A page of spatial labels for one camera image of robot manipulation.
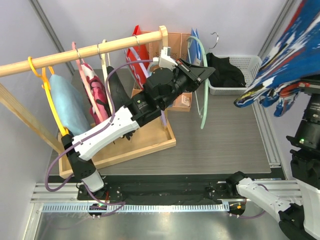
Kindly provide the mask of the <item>black trousers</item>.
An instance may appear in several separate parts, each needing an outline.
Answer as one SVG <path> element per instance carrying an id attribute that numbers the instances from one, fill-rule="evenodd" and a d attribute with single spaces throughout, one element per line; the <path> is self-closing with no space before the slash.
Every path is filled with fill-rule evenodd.
<path id="1" fill-rule="evenodd" d="M 215 68 L 209 82 L 215 88 L 244 88 L 245 77 L 242 71 L 230 63 L 229 57 L 219 58 L 213 53 L 206 54 L 207 65 Z"/>

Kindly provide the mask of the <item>blue patterned garment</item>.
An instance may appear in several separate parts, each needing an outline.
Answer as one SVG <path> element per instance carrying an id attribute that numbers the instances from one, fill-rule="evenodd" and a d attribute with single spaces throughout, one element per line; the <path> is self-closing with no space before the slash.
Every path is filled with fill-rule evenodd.
<path id="1" fill-rule="evenodd" d="M 320 72 L 320 2 L 303 0 L 252 83 L 234 105 L 244 108 L 255 101 L 265 108 L 276 105 L 281 117 L 300 93 L 299 79 Z"/>

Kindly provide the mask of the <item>mint green hanger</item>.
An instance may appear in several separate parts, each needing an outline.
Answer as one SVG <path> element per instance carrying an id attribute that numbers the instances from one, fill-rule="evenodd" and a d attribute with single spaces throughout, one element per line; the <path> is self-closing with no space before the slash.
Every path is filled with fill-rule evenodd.
<path id="1" fill-rule="evenodd" d="M 193 42 L 196 42 L 199 44 L 199 47 L 201 49 L 201 55 L 202 55 L 202 63 L 204 67 L 208 66 L 208 61 L 206 57 L 206 50 L 200 41 L 200 39 L 196 36 L 189 36 L 186 40 L 188 42 L 187 44 L 187 53 L 190 53 L 190 47 Z M 201 124 L 200 124 L 200 129 L 203 130 L 206 124 L 207 120 L 207 114 L 208 114 L 208 103 L 209 103 L 209 79 L 206 78 L 203 82 L 204 85 L 204 94 L 203 94 L 203 107 L 200 108 L 199 101 L 198 101 L 198 95 L 197 92 L 195 91 L 195 98 L 196 98 L 196 105 L 197 105 L 197 111 L 198 115 L 201 118 Z"/>

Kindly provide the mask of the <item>lilac plastic hanger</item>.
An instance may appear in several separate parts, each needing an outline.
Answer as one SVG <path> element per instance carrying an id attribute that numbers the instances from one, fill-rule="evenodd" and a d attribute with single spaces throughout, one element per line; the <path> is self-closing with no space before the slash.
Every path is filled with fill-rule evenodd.
<path id="1" fill-rule="evenodd" d="M 140 87 L 141 92 L 132 96 L 126 105 L 132 113 L 132 120 L 136 121 L 140 127 L 147 125 L 153 120 L 160 118 L 164 127 L 167 126 L 167 119 L 164 111 L 156 107 L 151 99 L 146 96 L 143 85 L 147 78 L 151 76 L 147 70 L 150 59 L 148 57 L 140 57 L 140 51 L 134 47 L 129 47 L 126 53 L 126 62 L 133 74 L 136 84 Z"/>

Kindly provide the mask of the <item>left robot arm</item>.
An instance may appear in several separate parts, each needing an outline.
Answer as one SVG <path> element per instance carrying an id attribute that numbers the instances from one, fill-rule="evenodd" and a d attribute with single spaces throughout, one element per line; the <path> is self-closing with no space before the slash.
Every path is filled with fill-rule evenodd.
<path id="1" fill-rule="evenodd" d="M 95 200 L 106 195 L 105 183 L 92 161 L 97 152 L 158 118 L 183 92 L 196 91 L 215 70 L 175 60 L 170 68 L 157 68 L 146 79 L 143 90 L 107 120 L 80 135 L 63 136 L 61 142 L 74 177 L 84 183 L 89 195 Z"/>

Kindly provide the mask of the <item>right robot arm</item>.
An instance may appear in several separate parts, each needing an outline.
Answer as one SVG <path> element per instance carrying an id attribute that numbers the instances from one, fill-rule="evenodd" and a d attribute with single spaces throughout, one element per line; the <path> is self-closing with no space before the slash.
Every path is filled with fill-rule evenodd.
<path id="1" fill-rule="evenodd" d="M 318 240 L 320 238 L 320 82 L 303 78 L 299 88 L 310 100 L 295 136 L 287 136 L 292 146 L 290 162 L 302 205 L 281 200 L 255 183 L 241 171 L 226 179 L 225 191 L 231 198 L 238 196 L 253 201 L 277 222 L 290 240 Z"/>

